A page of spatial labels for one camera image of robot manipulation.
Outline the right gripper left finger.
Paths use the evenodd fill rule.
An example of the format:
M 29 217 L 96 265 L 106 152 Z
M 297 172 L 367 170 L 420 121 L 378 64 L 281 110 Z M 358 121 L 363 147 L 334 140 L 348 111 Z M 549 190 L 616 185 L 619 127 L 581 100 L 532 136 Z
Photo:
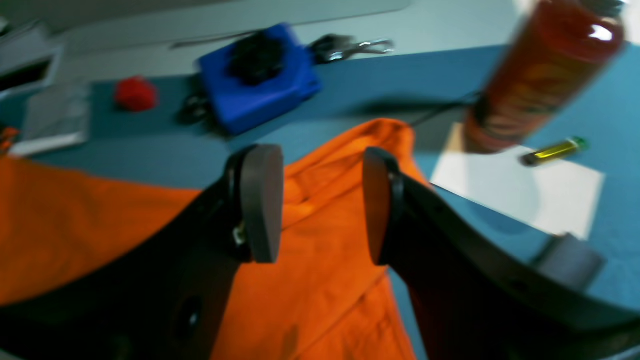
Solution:
M 23 360 L 208 360 L 242 264 L 279 257 L 284 156 L 250 145 L 143 244 L 71 284 L 1 308 Z

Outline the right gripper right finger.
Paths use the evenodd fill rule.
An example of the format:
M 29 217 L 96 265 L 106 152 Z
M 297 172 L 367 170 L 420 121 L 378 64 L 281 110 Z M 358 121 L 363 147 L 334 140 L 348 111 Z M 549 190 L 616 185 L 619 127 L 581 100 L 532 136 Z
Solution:
M 430 360 L 601 360 L 639 347 L 638 312 L 515 259 L 386 150 L 366 148 L 362 182 L 370 257 L 407 285 Z

